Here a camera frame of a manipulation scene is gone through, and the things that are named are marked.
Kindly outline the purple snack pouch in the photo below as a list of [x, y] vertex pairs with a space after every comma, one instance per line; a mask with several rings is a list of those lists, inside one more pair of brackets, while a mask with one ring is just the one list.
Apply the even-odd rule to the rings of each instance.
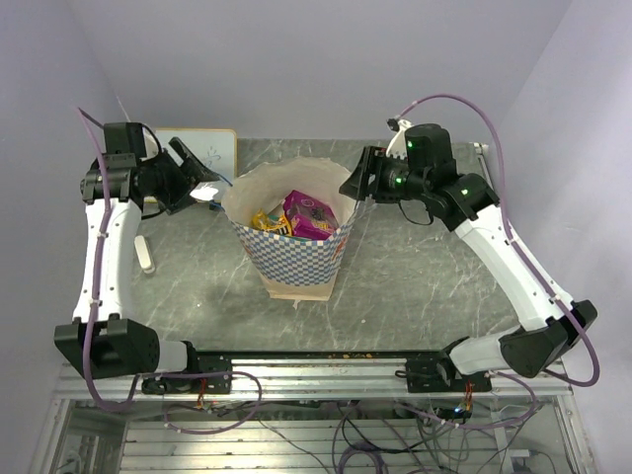
[[329, 205], [297, 190], [286, 196], [282, 207], [294, 237], [327, 240], [339, 227]]

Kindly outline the blue checkered paper bag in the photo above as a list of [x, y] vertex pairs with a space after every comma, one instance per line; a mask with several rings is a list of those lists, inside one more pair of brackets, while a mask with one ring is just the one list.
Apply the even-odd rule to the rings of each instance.
[[[299, 157], [264, 163], [236, 178], [222, 205], [247, 256], [271, 298], [327, 301], [356, 218], [356, 201], [339, 194], [350, 176], [328, 158]], [[338, 229], [327, 240], [309, 240], [263, 232], [252, 227], [253, 216], [281, 216], [286, 196], [297, 190], [332, 209]]]

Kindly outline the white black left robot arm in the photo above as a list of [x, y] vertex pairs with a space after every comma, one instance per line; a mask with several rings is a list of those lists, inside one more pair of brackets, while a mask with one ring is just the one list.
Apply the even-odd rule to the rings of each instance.
[[134, 240], [146, 198], [174, 214], [195, 203], [191, 193], [199, 184], [220, 177], [178, 137], [150, 152], [150, 133], [139, 122], [104, 126], [106, 150], [80, 185], [88, 226], [81, 292], [71, 323], [55, 328], [54, 344], [84, 378], [166, 372], [176, 390], [190, 392], [201, 379], [192, 346], [162, 341], [133, 317]]

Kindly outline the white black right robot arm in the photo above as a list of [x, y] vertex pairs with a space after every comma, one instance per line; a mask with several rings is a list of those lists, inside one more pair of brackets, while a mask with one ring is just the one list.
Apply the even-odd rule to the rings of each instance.
[[481, 260], [518, 320], [509, 330], [446, 347], [434, 369], [436, 382], [453, 391], [477, 372], [510, 369], [527, 378], [547, 372], [579, 342], [596, 308], [563, 290], [511, 234], [500, 199], [484, 177], [458, 171], [445, 128], [406, 120], [398, 126], [387, 147], [363, 148], [340, 193], [357, 201], [422, 202], [431, 221], [441, 221]]

